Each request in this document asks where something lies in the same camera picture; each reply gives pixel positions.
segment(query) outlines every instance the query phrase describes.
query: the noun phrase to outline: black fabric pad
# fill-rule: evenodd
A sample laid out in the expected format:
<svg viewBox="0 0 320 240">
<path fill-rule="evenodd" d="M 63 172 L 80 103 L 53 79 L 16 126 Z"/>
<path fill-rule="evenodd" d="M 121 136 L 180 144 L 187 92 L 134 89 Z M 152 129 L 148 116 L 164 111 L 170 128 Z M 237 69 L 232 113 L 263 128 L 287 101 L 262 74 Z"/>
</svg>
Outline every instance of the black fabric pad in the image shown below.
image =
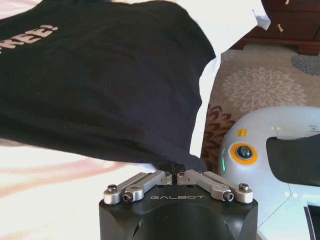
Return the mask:
<svg viewBox="0 0 320 240">
<path fill-rule="evenodd" d="M 266 150 L 274 176 L 285 183 L 320 187 L 320 134 L 295 140 L 269 138 Z"/>
</svg>

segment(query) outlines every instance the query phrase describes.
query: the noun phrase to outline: bed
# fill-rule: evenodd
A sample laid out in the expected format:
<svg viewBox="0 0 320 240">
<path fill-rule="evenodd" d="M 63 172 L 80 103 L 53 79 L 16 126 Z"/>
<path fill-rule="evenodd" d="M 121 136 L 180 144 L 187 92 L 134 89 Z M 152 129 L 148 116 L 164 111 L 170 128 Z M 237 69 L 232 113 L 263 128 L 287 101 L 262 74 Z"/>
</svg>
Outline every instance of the bed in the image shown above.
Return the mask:
<svg viewBox="0 0 320 240">
<path fill-rule="evenodd" d="M 65 2 L 87 4 L 90 1 Z M 25 11 L 30 12 L 42 3 L 40 0 L 2 1 L 0 19 L 11 20 L 15 15 L 23 16 Z M 208 58 L 196 83 L 200 102 L 193 118 L 190 139 L 186 143 L 187 154 L 198 159 L 221 53 L 256 25 L 267 28 L 270 21 L 259 0 L 248 0 L 246 3 L 236 0 L 201 0 L 196 3 L 178 0 L 176 3 L 197 23 L 214 50 L 214 55 Z M 53 33 L 57 27 L 45 25 L 41 29 L 45 28 L 41 30 L 42 33 Z M 8 49 L 2 47 L 0 51 L 3 51 L 1 58 Z M 3 240 L 99 239 L 98 202 L 106 186 L 118 184 L 139 172 L 155 170 L 154 164 L 128 163 L 130 161 L 125 159 L 109 161 L 103 157 L 64 151 L 63 148 L 46 148 L 41 143 L 21 142 L 13 137 L 0 140 L 0 239 Z"/>
</svg>

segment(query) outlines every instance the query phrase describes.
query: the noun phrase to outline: bedsheet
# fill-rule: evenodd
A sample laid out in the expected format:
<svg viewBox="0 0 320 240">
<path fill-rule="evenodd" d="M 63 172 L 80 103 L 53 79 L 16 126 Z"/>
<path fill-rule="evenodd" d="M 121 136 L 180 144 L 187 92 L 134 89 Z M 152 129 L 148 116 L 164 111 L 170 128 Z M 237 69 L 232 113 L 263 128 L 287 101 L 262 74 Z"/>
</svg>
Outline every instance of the bedsheet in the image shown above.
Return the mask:
<svg viewBox="0 0 320 240">
<path fill-rule="evenodd" d="M 19 2 L 23 4 L 15 6 L 12 0 L 1 1 L 0 18 L 24 12 L 40 1 Z M 202 18 L 200 11 L 192 12 L 190 6 L 184 5 L 207 35 L 217 55 L 207 64 L 199 80 L 202 105 L 190 143 L 190 153 L 195 156 L 201 153 L 207 107 L 221 62 L 220 53 L 258 24 L 257 13 L 266 20 L 264 27 L 268 25 L 268 17 L 263 11 L 259 12 L 260 1 L 256 3 L 258 7 L 251 4 L 248 9 L 232 11 L 228 17 L 224 16 L 225 21 Z M 12 7 L 6 8 L 10 13 L 2 11 L 5 5 Z M 226 37 L 215 39 L 218 31 Z M 11 146 L 2 142 L 0 146 L 0 240 L 97 240 L 100 238 L 98 203 L 107 185 L 119 184 L 139 172 L 155 170 L 149 164 L 111 162 L 19 143 L 9 144 Z"/>
</svg>

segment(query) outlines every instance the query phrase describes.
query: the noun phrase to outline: patterned rug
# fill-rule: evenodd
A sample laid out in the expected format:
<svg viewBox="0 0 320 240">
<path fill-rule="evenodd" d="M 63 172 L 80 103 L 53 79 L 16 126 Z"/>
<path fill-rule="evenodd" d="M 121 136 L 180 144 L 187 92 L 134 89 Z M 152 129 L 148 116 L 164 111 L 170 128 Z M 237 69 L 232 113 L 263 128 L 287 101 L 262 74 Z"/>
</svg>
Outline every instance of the patterned rug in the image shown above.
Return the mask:
<svg viewBox="0 0 320 240">
<path fill-rule="evenodd" d="M 222 139 L 247 113 L 265 107 L 320 107 L 320 56 L 288 46 L 250 44 L 221 57 L 208 107 L 202 157 L 216 172 Z"/>
</svg>

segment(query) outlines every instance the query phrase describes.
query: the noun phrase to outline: wooden dresser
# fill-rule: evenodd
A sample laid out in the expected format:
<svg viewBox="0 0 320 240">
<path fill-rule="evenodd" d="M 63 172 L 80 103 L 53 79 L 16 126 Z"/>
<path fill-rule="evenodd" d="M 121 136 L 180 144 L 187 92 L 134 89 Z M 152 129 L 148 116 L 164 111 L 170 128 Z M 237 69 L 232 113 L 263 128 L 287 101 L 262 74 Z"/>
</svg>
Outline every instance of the wooden dresser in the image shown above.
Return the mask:
<svg viewBox="0 0 320 240">
<path fill-rule="evenodd" d="M 299 53 L 316 56 L 320 51 L 320 0 L 262 0 L 271 25 L 256 27 L 232 49 L 248 43 L 284 44 L 299 47 Z"/>
</svg>

